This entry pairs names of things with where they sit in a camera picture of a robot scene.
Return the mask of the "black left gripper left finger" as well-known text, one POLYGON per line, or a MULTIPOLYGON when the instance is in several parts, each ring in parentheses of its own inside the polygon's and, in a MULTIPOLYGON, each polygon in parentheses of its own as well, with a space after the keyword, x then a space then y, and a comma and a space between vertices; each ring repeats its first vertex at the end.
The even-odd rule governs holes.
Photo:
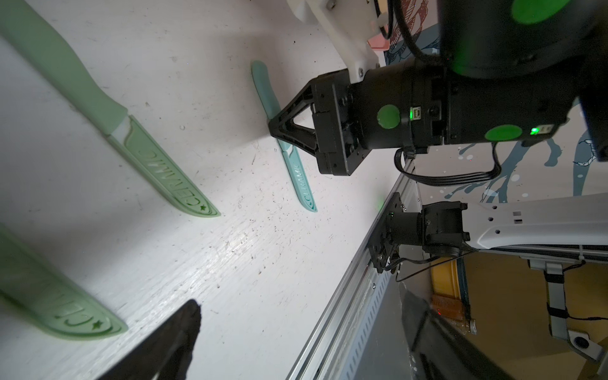
POLYGON ((200 325, 200 305, 190 299, 101 378, 185 379, 200 325))

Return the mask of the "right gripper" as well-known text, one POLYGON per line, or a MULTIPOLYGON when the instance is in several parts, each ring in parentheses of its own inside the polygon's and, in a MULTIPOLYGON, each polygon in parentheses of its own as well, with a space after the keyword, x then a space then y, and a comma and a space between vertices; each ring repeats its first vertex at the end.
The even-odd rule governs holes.
POLYGON ((315 155, 321 174, 349 176, 372 150, 402 148, 421 154, 443 143, 446 72, 419 61, 368 71, 349 81, 348 71, 308 82, 269 121, 274 138, 315 155), (313 126, 295 122, 313 105, 313 126))

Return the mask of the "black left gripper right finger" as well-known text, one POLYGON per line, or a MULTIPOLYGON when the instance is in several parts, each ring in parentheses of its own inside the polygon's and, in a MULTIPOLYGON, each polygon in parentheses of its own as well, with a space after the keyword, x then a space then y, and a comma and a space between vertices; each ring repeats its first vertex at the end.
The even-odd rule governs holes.
POLYGON ((415 379, 511 379, 459 332, 427 323, 410 345, 415 379))

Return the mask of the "light green knife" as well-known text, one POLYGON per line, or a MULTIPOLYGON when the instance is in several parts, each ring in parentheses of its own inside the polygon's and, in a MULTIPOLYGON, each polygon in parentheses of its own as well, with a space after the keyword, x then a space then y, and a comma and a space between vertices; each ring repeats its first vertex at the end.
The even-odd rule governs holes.
POLYGON ((63 340, 101 340, 128 331, 111 310, 4 226, 1 301, 38 329, 63 340))

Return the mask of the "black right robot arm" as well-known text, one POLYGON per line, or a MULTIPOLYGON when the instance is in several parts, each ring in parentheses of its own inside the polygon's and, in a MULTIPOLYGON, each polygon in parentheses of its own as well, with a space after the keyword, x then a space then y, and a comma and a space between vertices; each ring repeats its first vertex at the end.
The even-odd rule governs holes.
MULTIPOLYGON (((315 156, 323 174, 348 176, 372 150, 394 149, 394 165, 430 147, 552 138, 579 101, 592 150, 607 159, 607 4, 605 1, 441 1, 440 50, 413 40, 402 5, 344 9, 297 1, 346 63, 310 80, 269 120, 270 134, 315 156)), ((559 245, 607 243, 607 196, 595 194, 484 206, 458 201, 404 212, 389 199, 368 241, 378 272, 394 272, 400 245, 432 258, 458 260, 475 251, 523 250, 542 271, 553 337, 607 377, 607 351, 571 330, 559 245)))

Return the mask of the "pink tray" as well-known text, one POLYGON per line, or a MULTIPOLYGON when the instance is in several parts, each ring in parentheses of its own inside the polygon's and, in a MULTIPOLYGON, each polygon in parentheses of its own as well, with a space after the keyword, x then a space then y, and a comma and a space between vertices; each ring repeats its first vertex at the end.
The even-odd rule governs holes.
POLYGON ((386 52, 390 48, 390 40, 385 39, 382 34, 370 38, 367 43, 375 52, 386 52))

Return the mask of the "aluminium rail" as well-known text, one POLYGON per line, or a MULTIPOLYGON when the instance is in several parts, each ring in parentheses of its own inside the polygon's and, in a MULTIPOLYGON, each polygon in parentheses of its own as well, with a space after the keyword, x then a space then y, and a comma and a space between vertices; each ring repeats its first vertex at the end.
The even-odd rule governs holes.
POLYGON ((378 213, 351 260, 288 379, 354 379, 382 305, 390 274, 371 264, 367 244, 380 224, 378 213))

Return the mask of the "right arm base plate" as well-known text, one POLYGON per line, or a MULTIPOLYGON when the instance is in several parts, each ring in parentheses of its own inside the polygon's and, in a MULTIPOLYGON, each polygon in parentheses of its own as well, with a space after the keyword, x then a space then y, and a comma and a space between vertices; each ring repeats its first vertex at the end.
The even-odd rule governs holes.
POLYGON ((384 203, 383 209, 371 229, 370 236, 367 238, 366 250, 370 257, 370 264, 378 274, 386 271, 385 267, 394 251, 389 219, 395 213, 401 212, 402 206, 401 194, 394 192, 384 203))

